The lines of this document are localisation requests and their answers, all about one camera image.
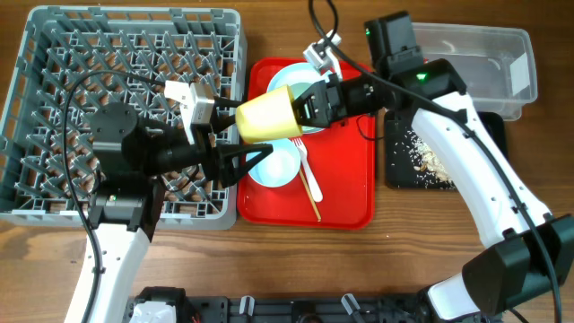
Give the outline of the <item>rice and food scraps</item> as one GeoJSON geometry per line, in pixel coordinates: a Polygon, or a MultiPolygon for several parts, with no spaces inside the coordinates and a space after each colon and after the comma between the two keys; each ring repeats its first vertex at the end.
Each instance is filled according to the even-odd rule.
{"type": "Polygon", "coordinates": [[[397,133],[389,139],[387,175],[396,188],[452,189],[453,179],[448,175],[439,157],[413,130],[397,133]]]}

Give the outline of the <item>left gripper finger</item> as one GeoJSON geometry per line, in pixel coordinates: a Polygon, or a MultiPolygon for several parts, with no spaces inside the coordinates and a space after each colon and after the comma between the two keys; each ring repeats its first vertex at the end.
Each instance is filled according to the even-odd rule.
{"type": "Polygon", "coordinates": [[[215,134],[219,134],[235,124],[234,111],[241,104],[242,102],[240,100],[229,100],[221,97],[214,98],[210,125],[215,134]]]}
{"type": "Polygon", "coordinates": [[[273,152],[270,144],[225,144],[217,147],[219,181],[224,188],[236,185],[273,152]]]}

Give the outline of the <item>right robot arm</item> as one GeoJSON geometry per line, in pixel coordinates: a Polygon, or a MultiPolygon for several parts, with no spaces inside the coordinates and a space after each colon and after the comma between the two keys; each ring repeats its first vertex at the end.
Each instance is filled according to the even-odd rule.
{"type": "Polygon", "coordinates": [[[467,87],[445,59],[425,61],[410,15],[365,23],[373,67],[312,84],[292,104],[298,123],[336,121],[389,109],[437,155],[465,200],[483,252],[425,290],[437,321],[494,316],[550,292],[573,262],[573,219],[555,217],[524,185],[485,130],[467,87]]]}

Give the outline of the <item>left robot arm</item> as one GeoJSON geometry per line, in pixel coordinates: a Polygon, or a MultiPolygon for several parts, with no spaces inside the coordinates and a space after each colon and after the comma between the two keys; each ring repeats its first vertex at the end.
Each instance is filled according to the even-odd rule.
{"type": "Polygon", "coordinates": [[[210,134],[234,117],[195,122],[182,112],[184,126],[141,118],[124,103],[110,103],[90,120],[93,151],[104,177],[79,215],[87,234],[82,271],[66,313],[68,322],[119,322],[136,274],[151,245],[167,189],[161,175],[196,166],[225,187],[236,184],[271,154],[270,144],[214,146],[210,134]]]}

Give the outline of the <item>small light blue bowl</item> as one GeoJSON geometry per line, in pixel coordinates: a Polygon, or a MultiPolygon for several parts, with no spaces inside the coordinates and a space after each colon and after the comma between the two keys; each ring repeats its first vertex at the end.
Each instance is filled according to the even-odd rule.
{"type": "Polygon", "coordinates": [[[268,141],[273,152],[252,168],[248,175],[257,184],[278,188],[290,183],[300,170],[300,153],[290,139],[268,141]]]}

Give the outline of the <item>wooden chopstick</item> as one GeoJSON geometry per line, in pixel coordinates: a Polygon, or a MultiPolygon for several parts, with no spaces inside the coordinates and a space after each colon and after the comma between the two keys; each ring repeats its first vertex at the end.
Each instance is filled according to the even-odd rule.
{"type": "Polygon", "coordinates": [[[320,212],[318,211],[317,205],[316,205],[316,203],[315,203],[315,200],[313,199],[313,197],[312,197],[312,195],[311,195],[311,191],[310,191],[308,182],[307,182],[307,180],[306,180],[306,177],[305,177],[305,175],[304,175],[304,172],[303,172],[303,169],[302,169],[302,168],[299,169],[299,175],[300,175],[300,179],[301,179],[301,181],[302,181],[303,187],[305,188],[306,194],[307,194],[307,196],[308,196],[308,198],[309,198],[309,202],[310,202],[310,204],[311,204],[311,207],[312,207],[312,209],[313,209],[313,211],[314,211],[314,213],[315,213],[315,216],[317,217],[317,222],[318,222],[318,223],[321,223],[321,221],[322,221],[321,214],[320,214],[320,212]]]}

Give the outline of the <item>yellow plastic cup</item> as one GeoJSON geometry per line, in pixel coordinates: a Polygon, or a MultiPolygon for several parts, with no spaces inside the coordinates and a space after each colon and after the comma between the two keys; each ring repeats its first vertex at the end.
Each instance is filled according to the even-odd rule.
{"type": "Polygon", "coordinates": [[[293,113],[288,85],[262,94],[237,107],[235,121],[244,142],[255,144],[303,135],[293,113]]]}

